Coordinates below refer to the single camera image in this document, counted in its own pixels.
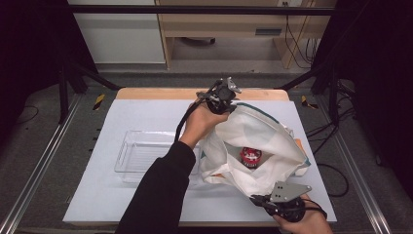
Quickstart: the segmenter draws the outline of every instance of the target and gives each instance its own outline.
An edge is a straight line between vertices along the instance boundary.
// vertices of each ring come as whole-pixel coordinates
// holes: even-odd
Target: gray floor
[[[241,88],[274,88],[296,78],[305,68],[297,66],[282,69],[280,58],[271,40],[265,39],[217,39],[210,45],[205,42],[178,40],[175,45],[172,67],[167,70],[162,65],[141,64],[121,66],[100,65],[102,75],[120,86],[126,87],[208,87],[219,78],[232,76]],[[70,95],[71,99],[80,97],[79,107],[70,126],[58,145],[53,160],[48,165],[25,213],[19,218],[16,233],[97,233],[112,232],[114,226],[78,227],[62,222],[62,218],[74,194],[92,154],[98,138],[99,129],[116,92],[109,91],[94,81],[87,80],[89,89],[84,95]],[[306,131],[328,123],[323,112],[327,102],[326,95],[313,96],[309,87],[310,79],[290,90]],[[93,110],[98,95],[105,94],[99,110]],[[301,104],[305,96],[309,103],[320,106],[314,109]],[[340,112],[352,107],[344,99]],[[0,218],[6,218],[31,173],[41,158],[43,151],[58,127],[58,86],[33,94],[27,100],[28,106],[20,116],[8,143],[1,148],[0,157]],[[332,223],[335,233],[413,233],[413,204],[406,196],[389,168],[375,163],[375,154],[361,129],[357,118],[351,115],[340,122],[339,132],[315,154],[318,163],[339,169],[350,181],[350,190],[343,197],[331,197],[338,222]],[[310,137],[315,150],[320,138],[328,135],[331,129]],[[340,137],[347,146],[342,150]],[[372,224],[371,211],[357,189],[359,181],[352,180],[344,158],[350,154],[357,164],[368,191],[377,202],[391,231],[378,231]],[[320,166],[321,175],[331,194],[339,194],[345,189],[341,175]],[[220,230],[186,230],[182,233],[219,233]],[[234,233],[236,230],[224,230]],[[244,233],[272,233],[271,229],[247,229]]]

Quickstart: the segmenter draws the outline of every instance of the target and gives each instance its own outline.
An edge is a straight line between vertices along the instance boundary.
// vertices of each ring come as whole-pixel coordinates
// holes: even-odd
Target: white cloth bag
[[[276,181],[301,176],[310,166],[292,131],[264,111],[241,102],[200,145],[203,180],[234,185],[248,197],[271,194]],[[241,162],[243,147],[262,151],[257,169]]]

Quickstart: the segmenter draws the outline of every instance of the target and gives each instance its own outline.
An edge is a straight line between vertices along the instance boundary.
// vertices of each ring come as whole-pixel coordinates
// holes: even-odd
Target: red object
[[[261,160],[261,150],[244,147],[240,152],[241,162],[249,169],[256,169]]]

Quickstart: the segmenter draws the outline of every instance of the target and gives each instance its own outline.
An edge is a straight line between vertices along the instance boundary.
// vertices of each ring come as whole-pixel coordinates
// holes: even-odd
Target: black sleeve
[[[194,151],[185,143],[174,143],[146,172],[116,233],[176,233],[194,165]]]

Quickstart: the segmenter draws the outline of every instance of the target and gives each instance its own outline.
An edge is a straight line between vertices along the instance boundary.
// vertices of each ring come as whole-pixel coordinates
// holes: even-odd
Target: transparent tray
[[[168,153],[174,138],[173,132],[127,131],[116,161],[115,172],[121,175],[123,182],[140,182],[154,161]],[[191,172],[192,176],[199,170],[200,151],[197,144],[194,148],[196,163]]]

